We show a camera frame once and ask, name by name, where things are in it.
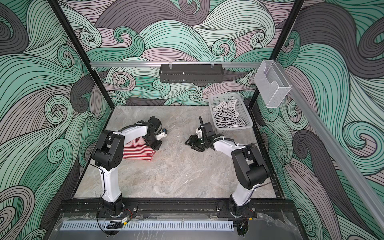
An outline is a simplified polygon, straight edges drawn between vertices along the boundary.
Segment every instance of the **folded cloth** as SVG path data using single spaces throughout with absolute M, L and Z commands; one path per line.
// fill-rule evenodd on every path
M 142 137 L 133 139 L 124 145 L 122 157 L 124 159 L 142 159 L 146 161 L 152 161 L 155 151 L 145 145 L 145 141 Z
M 231 98 L 228 103 L 223 101 L 217 106 L 212 106 L 212 112 L 218 127 L 242 127 L 247 125 L 239 117 L 239 112 L 235 109 L 237 101 L 237 98 Z

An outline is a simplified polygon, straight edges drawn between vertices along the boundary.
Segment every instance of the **robotic arm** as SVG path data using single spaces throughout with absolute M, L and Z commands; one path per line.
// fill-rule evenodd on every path
M 199 152 L 212 148 L 232 158 L 239 183 L 231 195 L 230 207 L 235 215 L 241 215 L 242 206 L 250 202 L 253 191 L 269 177 L 269 169 L 256 146 L 236 144 L 233 139 L 216 134 L 209 122 L 199 119 L 197 135 L 190 136 L 185 144 Z
M 158 150 L 167 136 L 166 129 L 160 129 L 160 120 L 155 116 L 148 122 L 138 121 L 126 126 L 119 132 L 103 130 L 94 147 L 91 157 L 99 168 L 103 186 L 103 210 L 110 216 L 120 216 L 122 213 L 122 194 L 119 188 L 118 166 L 122 160 L 124 145 L 133 139 L 143 137 L 147 145 Z

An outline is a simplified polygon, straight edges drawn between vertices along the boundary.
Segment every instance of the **patterned wall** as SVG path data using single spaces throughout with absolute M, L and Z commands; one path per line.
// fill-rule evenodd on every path
M 384 1 L 326 0 L 301 10 L 278 61 L 384 200 Z M 384 234 L 291 96 L 258 101 L 257 122 L 310 239 Z
M 322 0 L 311 0 L 311 5 Z M 294 0 L 60 0 L 91 61 L 268 59 Z M 161 83 L 158 68 L 100 68 L 116 105 L 208 105 L 240 92 L 249 101 L 257 70 L 229 68 L 223 83 Z
M 110 111 L 48 2 L 0 0 L 1 239 L 44 237 Z

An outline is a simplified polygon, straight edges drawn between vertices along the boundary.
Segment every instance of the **white plastic basket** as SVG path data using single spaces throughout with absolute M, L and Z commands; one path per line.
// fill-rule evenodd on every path
M 239 117 L 242 118 L 247 125 L 243 126 L 243 127 L 218 127 L 216 124 L 216 121 L 215 121 L 212 106 L 217 106 L 222 101 L 226 101 L 228 103 L 233 97 L 238 99 L 238 101 L 236 102 L 236 105 L 235 105 L 235 110 L 239 112 Z M 211 111 L 212 119 L 214 121 L 214 125 L 215 125 L 215 128 L 217 130 L 217 133 L 225 133 L 225 132 L 243 130 L 243 129 L 253 127 L 252 119 L 249 116 L 248 110 L 245 107 L 243 99 L 239 94 L 236 94 L 236 93 L 232 94 L 231 93 L 231 94 L 219 94 L 219 95 L 209 96 L 208 97 L 208 103 L 209 103 L 209 109 Z

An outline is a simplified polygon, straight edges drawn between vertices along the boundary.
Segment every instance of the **horizontal metal rail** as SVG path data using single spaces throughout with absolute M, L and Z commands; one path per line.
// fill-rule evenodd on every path
M 154 62 L 154 61 L 95 61 L 92 68 L 159 68 L 161 64 L 221 64 L 223 68 L 258 68 L 261 62 Z

